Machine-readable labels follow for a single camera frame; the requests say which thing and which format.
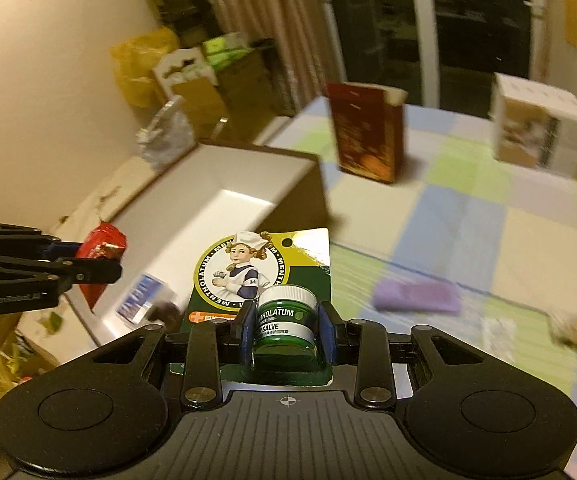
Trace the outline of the brown cardboard box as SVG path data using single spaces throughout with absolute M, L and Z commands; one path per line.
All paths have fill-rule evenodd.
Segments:
M 216 139 L 229 122 L 226 103 L 207 77 L 177 82 L 171 87 L 182 97 L 181 108 L 197 139 Z

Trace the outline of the white cardboard box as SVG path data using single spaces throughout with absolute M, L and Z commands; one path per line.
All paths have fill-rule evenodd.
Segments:
M 489 116 L 495 159 L 577 176 L 577 97 L 572 92 L 497 73 Z

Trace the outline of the silver foil bag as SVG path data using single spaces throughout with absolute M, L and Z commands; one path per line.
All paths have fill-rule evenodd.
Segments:
M 158 174 L 195 146 L 194 133 L 182 110 L 182 96 L 174 96 L 136 134 L 141 157 Z

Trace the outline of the red snack packet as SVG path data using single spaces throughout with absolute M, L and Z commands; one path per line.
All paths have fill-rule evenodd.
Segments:
M 107 285 L 119 280 L 120 262 L 126 248 L 126 235 L 112 223 L 101 222 L 77 250 L 77 259 L 94 261 L 92 266 L 88 266 L 91 271 L 90 278 L 79 285 L 90 310 L 93 310 Z

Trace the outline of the beige curtain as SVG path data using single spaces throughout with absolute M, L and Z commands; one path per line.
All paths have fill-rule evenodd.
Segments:
M 271 39 L 298 110 L 342 79 L 321 0 L 214 0 L 227 32 Z

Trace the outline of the dark red gift box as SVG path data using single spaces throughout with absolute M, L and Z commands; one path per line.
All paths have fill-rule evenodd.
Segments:
M 369 180 L 395 183 L 406 158 L 408 92 L 379 84 L 330 82 L 327 96 L 339 169 Z

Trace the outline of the purple folded cloth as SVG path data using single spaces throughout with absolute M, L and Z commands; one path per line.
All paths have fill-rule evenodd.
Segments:
M 459 288 L 453 283 L 403 283 L 385 278 L 374 288 L 373 307 L 387 312 L 457 314 L 462 309 Z

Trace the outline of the green Mentholatum salve card pack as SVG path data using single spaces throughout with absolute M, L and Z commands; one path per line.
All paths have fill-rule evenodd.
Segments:
M 234 358 L 220 365 L 222 378 L 265 386 L 323 386 L 331 380 L 332 365 L 319 340 L 319 306 L 330 299 L 328 229 L 240 231 L 212 244 L 198 260 L 181 329 L 225 322 L 233 346 L 234 318 L 244 302 L 256 302 L 253 365 L 242 365 L 235 349 Z

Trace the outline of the large white storage box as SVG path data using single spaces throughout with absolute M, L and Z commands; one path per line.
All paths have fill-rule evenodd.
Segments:
M 240 231 L 292 232 L 328 222 L 318 156 L 205 140 L 157 174 L 110 221 L 127 237 L 121 279 L 93 310 L 78 288 L 67 296 L 98 344 L 106 344 L 129 332 L 115 310 L 142 274 L 159 278 L 186 301 L 198 260 L 217 240 Z

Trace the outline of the green tissue packs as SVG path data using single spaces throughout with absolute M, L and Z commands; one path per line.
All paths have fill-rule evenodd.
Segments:
M 206 61 L 214 70 L 223 70 L 239 58 L 243 58 L 250 47 L 241 32 L 210 38 L 203 42 Z

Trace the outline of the checked tablecloth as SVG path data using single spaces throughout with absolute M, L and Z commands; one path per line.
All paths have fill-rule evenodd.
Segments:
M 271 143 L 320 158 L 333 226 L 333 301 L 374 318 L 383 278 L 455 284 L 456 315 L 385 313 L 393 332 L 437 326 L 557 386 L 577 404 L 577 352 L 554 315 L 577 316 L 577 179 L 497 162 L 487 120 L 409 106 L 410 167 L 392 186 L 337 167 L 328 103 L 317 99 Z M 567 468 L 577 479 L 577 448 Z

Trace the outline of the blue white small packet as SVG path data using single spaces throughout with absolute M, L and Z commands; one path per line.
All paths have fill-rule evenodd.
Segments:
M 163 288 L 163 282 L 154 276 L 143 274 L 118 304 L 116 313 L 128 323 L 134 325 L 141 323 Z

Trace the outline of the yellow plastic bag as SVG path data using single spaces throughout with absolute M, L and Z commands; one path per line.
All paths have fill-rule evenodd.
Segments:
M 178 36 L 162 27 L 110 48 L 113 74 L 118 88 L 133 107 L 151 106 L 154 94 L 153 68 L 163 56 L 180 47 Z

